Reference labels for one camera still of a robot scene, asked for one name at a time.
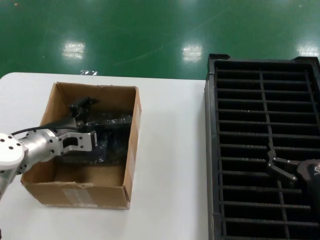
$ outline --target cardboard box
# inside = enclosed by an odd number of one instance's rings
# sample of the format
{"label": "cardboard box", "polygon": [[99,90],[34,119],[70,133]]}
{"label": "cardboard box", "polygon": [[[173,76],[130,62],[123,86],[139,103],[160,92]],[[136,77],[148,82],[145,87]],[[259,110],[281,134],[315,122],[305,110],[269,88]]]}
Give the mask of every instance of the cardboard box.
{"label": "cardboard box", "polygon": [[137,87],[57,82],[51,90],[41,125],[67,116],[68,105],[86,96],[100,100],[92,106],[93,111],[132,111],[126,165],[70,166],[53,159],[35,164],[22,175],[21,183],[46,206],[129,209],[141,116]]}

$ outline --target black plastic crate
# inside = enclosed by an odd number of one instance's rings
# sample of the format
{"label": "black plastic crate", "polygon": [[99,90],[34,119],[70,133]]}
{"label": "black plastic crate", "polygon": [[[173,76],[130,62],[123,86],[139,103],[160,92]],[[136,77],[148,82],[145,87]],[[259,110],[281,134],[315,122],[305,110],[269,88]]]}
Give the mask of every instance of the black plastic crate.
{"label": "black plastic crate", "polygon": [[320,159],[316,57],[236,60],[210,54],[205,85],[209,239],[320,239],[308,196],[269,176],[280,158]]}

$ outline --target black cable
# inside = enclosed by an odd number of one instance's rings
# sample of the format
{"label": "black cable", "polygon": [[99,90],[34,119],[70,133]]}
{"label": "black cable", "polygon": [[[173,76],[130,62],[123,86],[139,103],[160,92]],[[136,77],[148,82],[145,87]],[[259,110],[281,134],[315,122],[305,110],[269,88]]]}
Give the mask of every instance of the black cable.
{"label": "black cable", "polygon": [[78,127],[74,127],[74,126],[57,126],[57,127],[50,127],[50,128],[48,128],[47,126],[37,126],[37,127],[31,127],[31,128],[26,128],[26,129],[22,129],[22,130],[19,130],[19,131],[15,131],[15,132],[11,133],[11,135],[17,135],[17,134],[21,134],[21,133],[25,133],[25,132],[29,132],[29,131],[41,130],[41,129],[79,130]]}

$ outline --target green floor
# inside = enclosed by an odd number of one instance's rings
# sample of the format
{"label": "green floor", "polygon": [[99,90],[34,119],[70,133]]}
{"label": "green floor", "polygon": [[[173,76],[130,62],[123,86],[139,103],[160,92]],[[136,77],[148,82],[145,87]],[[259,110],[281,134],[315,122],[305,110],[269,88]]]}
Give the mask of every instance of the green floor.
{"label": "green floor", "polygon": [[318,0],[0,0],[11,72],[205,79],[209,53],[320,54]]}

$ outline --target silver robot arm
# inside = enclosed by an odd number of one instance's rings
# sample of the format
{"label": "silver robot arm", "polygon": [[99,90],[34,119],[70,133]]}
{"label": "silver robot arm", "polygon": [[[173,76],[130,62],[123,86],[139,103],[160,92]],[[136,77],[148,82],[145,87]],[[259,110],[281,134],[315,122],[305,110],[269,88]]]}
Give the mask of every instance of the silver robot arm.
{"label": "silver robot arm", "polygon": [[97,146],[95,131],[80,133],[67,129],[39,129],[16,139],[0,133],[0,199],[8,185],[38,162],[47,162],[69,151],[90,152]]}

